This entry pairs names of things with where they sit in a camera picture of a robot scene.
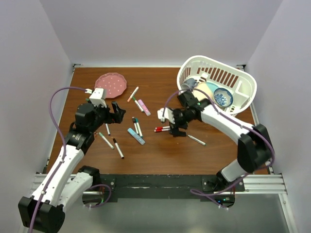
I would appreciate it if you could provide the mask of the purple pink highlighter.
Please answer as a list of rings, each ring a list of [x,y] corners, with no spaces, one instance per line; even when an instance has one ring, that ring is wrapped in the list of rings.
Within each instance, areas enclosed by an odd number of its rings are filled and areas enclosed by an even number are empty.
[[[139,105],[141,106],[143,112],[146,114],[146,116],[150,116],[151,113],[148,110],[148,108],[146,107],[146,105],[144,104],[144,102],[142,100],[138,100]]]

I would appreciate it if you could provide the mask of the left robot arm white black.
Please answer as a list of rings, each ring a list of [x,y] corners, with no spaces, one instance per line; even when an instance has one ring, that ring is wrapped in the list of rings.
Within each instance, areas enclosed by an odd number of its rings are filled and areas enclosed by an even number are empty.
[[[113,101],[113,112],[91,102],[78,106],[60,153],[40,186],[28,197],[22,197],[18,209],[23,226],[30,231],[57,233],[68,208],[89,190],[101,186],[99,170],[84,166],[72,181],[69,178],[94,142],[94,133],[103,124],[122,123],[126,111]]]

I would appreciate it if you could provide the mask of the peach cap acrylic marker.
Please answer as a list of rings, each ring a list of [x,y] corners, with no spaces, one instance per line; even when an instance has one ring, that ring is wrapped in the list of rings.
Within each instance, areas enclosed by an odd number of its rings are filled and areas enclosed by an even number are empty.
[[[132,92],[132,94],[130,95],[130,97],[128,98],[127,102],[130,102],[130,100],[134,97],[134,95],[137,93],[139,87],[137,86],[134,91]]]

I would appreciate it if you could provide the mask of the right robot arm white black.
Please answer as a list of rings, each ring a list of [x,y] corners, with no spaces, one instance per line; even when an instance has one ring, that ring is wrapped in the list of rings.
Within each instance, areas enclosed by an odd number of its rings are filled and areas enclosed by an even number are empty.
[[[157,112],[160,121],[169,122],[172,136],[186,136],[184,130],[188,123],[198,120],[221,131],[238,146],[237,158],[216,174],[218,189],[227,191],[242,176],[267,167],[267,162],[274,162],[275,151],[264,125],[252,125],[233,117],[220,109],[208,94],[201,100],[190,90],[176,91],[175,95],[182,108],[164,106]]]

